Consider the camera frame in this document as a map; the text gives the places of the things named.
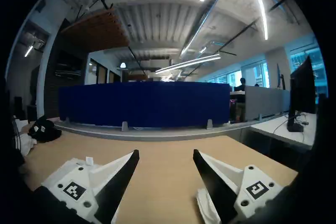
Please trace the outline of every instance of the white desk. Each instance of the white desk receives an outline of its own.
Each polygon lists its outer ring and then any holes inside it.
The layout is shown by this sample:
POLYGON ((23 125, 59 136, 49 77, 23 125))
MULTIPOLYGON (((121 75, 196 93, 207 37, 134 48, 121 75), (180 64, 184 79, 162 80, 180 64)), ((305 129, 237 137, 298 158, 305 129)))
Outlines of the white desk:
POLYGON ((244 95, 245 91, 234 91, 234 92, 230 92, 230 95, 244 95))
POLYGON ((280 141, 287 142, 310 150, 315 140, 316 114, 309 114, 309 113, 305 114, 306 118, 303 115, 297 117, 298 120, 305 121, 306 119, 307 122, 309 123, 308 125, 303 125, 304 127, 303 132, 289 132, 287 130, 286 121, 288 120, 287 118, 288 115, 251 125, 250 129, 255 132, 259 132, 261 134, 278 139, 280 141), (274 130, 281 123, 283 124, 274 132, 274 130))

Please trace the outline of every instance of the gray cubicle divider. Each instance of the gray cubicle divider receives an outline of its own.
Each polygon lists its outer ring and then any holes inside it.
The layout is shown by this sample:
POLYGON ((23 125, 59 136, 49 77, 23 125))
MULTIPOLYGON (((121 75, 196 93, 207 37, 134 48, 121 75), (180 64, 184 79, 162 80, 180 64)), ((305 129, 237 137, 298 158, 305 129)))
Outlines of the gray cubicle divider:
POLYGON ((276 88, 245 87, 245 120, 250 121, 289 110, 290 92, 276 88))

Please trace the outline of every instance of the blue partition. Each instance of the blue partition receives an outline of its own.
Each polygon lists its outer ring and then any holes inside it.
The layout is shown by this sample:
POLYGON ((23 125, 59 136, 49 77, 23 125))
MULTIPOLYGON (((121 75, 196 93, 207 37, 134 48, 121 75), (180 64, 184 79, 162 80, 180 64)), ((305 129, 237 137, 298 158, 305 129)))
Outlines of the blue partition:
POLYGON ((59 89, 59 115, 71 122, 137 127, 205 126, 228 122, 228 84, 128 82, 59 89))

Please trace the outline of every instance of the desk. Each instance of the desk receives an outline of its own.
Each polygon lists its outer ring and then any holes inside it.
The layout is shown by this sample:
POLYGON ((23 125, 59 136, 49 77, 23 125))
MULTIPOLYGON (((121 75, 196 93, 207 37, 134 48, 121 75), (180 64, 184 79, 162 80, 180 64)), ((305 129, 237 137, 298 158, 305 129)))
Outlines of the desk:
POLYGON ((26 157, 30 174, 26 183, 34 190, 64 162, 91 156, 106 164, 139 150, 140 160, 120 203, 117 224, 203 223, 196 204, 204 183, 192 159, 198 149, 240 169, 254 164, 281 186, 297 172, 227 136, 169 142, 131 142, 99 139, 62 132, 52 142, 39 143, 26 157))
POLYGON ((230 92, 230 95, 245 95, 245 91, 234 91, 234 92, 230 92))
MULTIPOLYGON (((287 142, 293 145, 310 150, 314 144, 315 131, 316 131, 316 114, 306 114, 308 125, 303 125, 303 132, 289 132, 287 130, 288 120, 287 116, 281 116, 269 121, 254 124, 250 127, 251 130, 261 134, 270 136, 277 140, 287 142)), ((298 116, 298 120, 305 121, 304 116, 298 116)))

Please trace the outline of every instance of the partition foot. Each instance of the partition foot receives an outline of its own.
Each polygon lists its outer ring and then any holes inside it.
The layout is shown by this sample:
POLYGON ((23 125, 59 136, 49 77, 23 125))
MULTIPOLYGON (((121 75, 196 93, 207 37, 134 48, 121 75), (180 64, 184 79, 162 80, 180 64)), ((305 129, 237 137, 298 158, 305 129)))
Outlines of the partition foot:
POLYGON ((128 123, 126 121, 123 121, 123 124, 121 125, 121 131, 128 131, 129 130, 129 126, 128 123))
POLYGON ((213 128, 213 121, 211 119, 208 119, 207 121, 207 129, 212 129, 213 128))

